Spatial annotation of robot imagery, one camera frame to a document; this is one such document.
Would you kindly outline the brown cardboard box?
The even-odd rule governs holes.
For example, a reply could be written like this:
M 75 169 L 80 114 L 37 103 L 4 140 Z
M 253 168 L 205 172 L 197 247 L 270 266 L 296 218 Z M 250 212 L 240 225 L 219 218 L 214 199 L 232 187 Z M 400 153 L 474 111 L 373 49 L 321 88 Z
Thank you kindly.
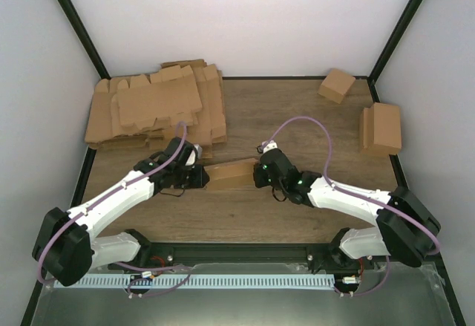
M 209 182 L 205 188 L 209 191 L 239 188 L 254 184 L 255 158 L 219 163 L 205 167 Z

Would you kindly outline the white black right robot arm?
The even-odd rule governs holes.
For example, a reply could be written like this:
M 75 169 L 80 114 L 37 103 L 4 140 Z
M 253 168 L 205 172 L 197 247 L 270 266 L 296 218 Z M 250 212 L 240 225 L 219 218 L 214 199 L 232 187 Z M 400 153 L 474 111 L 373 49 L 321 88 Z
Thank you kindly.
M 320 173 L 299 171 L 275 143 L 258 147 L 256 188 L 271 187 L 284 200 L 311 208 L 331 209 L 370 224 L 343 228 L 332 240 L 330 260 L 340 269 L 367 256 L 390 256 L 409 267 L 420 267 L 438 248 L 434 238 L 440 223 L 407 188 L 368 190 L 336 183 Z

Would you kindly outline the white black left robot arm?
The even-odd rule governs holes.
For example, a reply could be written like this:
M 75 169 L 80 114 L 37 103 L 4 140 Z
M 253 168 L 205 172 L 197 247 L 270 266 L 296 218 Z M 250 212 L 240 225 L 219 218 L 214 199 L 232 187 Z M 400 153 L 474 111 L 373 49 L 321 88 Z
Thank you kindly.
M 136 205 L 167 189 L 202 189 L 209 176 L 198 163 L 202 149 L 179 137 L 164 151 L 138 162 L 118 183 L 95 198 L 62 211 L 55 207 L 44 217 L 32 256 L 39 274 L 65 287 L 88 272 L 117 264 L 142 271 L 151 262 L 151 242 L 135 229 L 103 237 L 102 231 Z

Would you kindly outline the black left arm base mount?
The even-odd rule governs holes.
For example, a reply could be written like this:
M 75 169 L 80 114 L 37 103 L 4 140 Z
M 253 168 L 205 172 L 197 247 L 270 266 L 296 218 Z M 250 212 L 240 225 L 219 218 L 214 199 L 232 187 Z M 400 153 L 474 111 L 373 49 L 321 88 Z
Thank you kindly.
M 174 264 L 174 248 L 171 244 L 152 242 L 135 229 L 127 229 L 125 233 L 136 238 L 140 248 L 137 255 L 131 261 L 124 261 L 124 264 L 147 270 L 156 267 L 171 267 Z

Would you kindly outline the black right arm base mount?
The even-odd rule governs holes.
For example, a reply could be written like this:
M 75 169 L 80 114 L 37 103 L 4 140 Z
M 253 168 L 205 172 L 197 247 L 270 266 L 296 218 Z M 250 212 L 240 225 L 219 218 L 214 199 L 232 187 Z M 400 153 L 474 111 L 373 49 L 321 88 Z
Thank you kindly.
M 347 256 L 340 249 L 340 242 L 350 228 L 341 229 L 329 243 L 309 244 L 306 247 L 307 267 L 312 273 L 320 270 L 332 271 L 356 271 L 361 268 L 358 259 Z

